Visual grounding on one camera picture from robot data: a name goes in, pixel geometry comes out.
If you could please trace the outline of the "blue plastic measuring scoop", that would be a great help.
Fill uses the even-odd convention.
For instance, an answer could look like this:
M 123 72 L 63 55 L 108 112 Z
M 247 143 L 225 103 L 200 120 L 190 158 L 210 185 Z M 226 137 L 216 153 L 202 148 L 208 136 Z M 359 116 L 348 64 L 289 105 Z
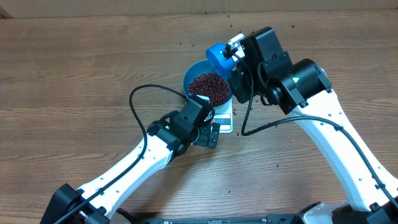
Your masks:
M 233 76 L 235 62 L 232 58 L 226 59 L 224 57 L 225 48 L 226 44 L 217 43 L 206 50 L 206 57 L 218 75 L 229 79 Z

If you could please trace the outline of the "blue metal bowl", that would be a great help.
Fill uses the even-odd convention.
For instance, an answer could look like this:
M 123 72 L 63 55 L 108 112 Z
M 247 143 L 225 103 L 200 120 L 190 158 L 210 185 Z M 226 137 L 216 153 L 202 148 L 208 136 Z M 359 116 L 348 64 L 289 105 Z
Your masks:
M 216 73 L 220 75 L 217 68 L 214 68 L 208 60 L 201 60 L 194 63 L 185 73 L 183 78 L 183 92 L 186 96 L 189 95 L 188 88 L 194 78 L 199 77 L 203 73 Z M 229 88 L 229 96 L 226 103 L 215 107 L 216 114 L 233 114 L 233 93 Z

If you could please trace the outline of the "white digital kitchen scale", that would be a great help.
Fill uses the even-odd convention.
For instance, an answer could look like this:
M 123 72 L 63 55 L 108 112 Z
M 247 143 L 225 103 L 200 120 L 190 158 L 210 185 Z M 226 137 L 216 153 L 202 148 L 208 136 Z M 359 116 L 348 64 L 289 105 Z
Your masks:
M 212 119 L 220 125 L 221 134 L 233 132 L 233 100 L 229 99 L 225 104 L 215 108 L 215 115 Z

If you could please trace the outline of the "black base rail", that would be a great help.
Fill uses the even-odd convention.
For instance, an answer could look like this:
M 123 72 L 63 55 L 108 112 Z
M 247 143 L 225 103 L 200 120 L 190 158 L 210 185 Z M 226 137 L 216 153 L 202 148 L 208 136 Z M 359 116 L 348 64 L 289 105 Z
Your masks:
M 233 218 L 181 218 L 166 219 L 160 217 L 141 218 L 133 224 L 302 224 L 303 221 L 295 214 L 272 214 L 265 217 L 233 217 Z

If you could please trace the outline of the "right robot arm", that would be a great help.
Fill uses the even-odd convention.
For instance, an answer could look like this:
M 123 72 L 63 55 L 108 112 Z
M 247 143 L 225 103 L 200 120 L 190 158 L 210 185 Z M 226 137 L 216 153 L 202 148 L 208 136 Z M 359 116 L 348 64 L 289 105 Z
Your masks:
M 367 147 L 313 60 L 293 63 L 271 27 L 238 34 L 222 54 L 234 62 L 229 85 L 240 103 L 260 96 L 277 105 L 318 147 L 345 191 L 342 203 L 315 203 L 299 213 L 302 223 L 396 223 L 397 179 Z

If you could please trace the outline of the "red beans in bowl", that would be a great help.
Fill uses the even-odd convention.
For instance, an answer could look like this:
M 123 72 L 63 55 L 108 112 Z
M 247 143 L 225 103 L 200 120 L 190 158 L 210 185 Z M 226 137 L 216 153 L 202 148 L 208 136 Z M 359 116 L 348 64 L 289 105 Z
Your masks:
M 227 81 L 217 73 L 202 73 L 189 84 L 188 92 L 207 96 L 211 105 L 217 107 L 229 100 L 230 89 Z

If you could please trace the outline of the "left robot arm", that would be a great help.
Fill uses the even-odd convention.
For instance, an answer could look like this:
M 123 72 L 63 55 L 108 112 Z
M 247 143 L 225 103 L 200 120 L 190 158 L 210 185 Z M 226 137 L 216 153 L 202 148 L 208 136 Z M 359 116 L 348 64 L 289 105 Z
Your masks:
M 109 223 L 121 204 L 150 176 L 165 168 L 189 146 L 214 148 L 218 124 L 206 96 L 191 95 L 181 111 L 150 124 L 141 142 L 104 174 L 77 189 L 55 191 L 42 223 Z

